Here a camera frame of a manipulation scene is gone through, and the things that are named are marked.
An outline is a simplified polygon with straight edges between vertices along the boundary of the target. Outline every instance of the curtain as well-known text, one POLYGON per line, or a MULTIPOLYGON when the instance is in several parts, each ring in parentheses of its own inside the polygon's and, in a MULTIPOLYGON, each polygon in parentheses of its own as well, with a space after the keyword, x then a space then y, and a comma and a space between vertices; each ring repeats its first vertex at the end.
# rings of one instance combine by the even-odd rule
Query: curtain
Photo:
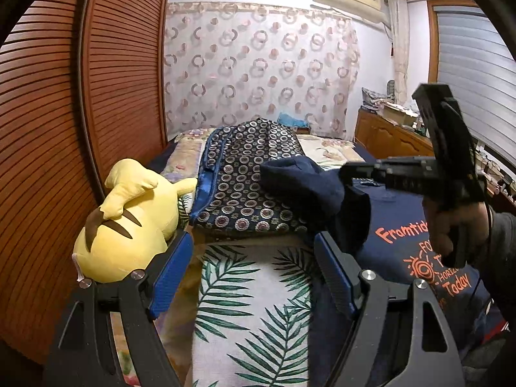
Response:
POLYGON ((359 70, 357 34, 330 11, 249 3, 170 3, 164 34, 168 138, 280 114, 345 137, 359 70))
POLYGON ((396 103, 407 101, 407 67, 409 65, 410 24, 406 0, 389 0, 394 46, 394 95, 396 103))

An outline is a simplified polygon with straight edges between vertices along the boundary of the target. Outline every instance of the yellow plush toy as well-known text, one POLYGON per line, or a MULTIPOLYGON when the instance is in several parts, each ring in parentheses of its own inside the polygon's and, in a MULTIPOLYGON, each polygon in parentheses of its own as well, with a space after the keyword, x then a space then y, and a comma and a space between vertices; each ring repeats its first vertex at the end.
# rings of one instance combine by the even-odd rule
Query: yellow plush toy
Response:
POLYGON ((172 184, 127 158, 113 166, 105 185, 112 191, 88 216, 73 250, 83 276, 102 283, 146 268, 167 249, 179 219, 177 198, 193 192, 197 179, 172 184))

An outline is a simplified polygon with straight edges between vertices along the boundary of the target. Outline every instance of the window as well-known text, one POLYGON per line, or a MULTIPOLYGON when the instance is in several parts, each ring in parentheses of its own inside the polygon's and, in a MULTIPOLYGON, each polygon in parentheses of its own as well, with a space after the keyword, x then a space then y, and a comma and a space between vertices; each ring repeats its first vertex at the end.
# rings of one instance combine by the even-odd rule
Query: window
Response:
POLYGON ((516 165, 516 62, 472 0, 429 0, 429 81, 450 86, 473 137, 516 165))

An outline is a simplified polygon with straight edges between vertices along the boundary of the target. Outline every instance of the metal screw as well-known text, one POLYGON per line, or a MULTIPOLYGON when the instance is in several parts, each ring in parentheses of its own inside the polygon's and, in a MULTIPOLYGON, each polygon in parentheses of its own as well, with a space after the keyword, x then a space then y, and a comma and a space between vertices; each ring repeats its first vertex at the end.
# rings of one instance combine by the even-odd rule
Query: metal screw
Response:
POLYGON ((136 269, 131 272, 131 278, 135 281, 142 279, 145 276, 145 271, 143 269, 136 269))
POLYGON ((82 289, 89 288, 91 286, 91 279, 89 279, 89 278, 81 279, 81 281, 79 282, 79 286, 82 289))
POLYGON ((418 287, 419 289, 426 289, 428 287, 428 283, 419 278, 416 279, 415 283, 416 287, 418 287))
POLYGON ((372 281, 376 278, 376 274, 372 270, 366 269, 362 271, 362 277, 368 281, 372 281))

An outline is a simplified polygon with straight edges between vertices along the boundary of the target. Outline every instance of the blue rubber pad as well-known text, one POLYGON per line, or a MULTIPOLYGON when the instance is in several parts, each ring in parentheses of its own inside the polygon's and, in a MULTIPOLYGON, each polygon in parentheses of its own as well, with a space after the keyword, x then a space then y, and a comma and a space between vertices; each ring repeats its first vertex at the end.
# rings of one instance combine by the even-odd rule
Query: blue rubber pad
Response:
POLYGON ((358 309, 353 301, 352 284, 342 270, 332 249, 320 233, 316 235, 314 240, 314 254, 337 310, 350 319, 355 318, 358 309))
POLYGON ((185 233, 154 283, 152 301, 149 306, 152 318, 157 319, 159 314, 169 309, 186 267, 192 258, 193 247, 192 236, 185 233))

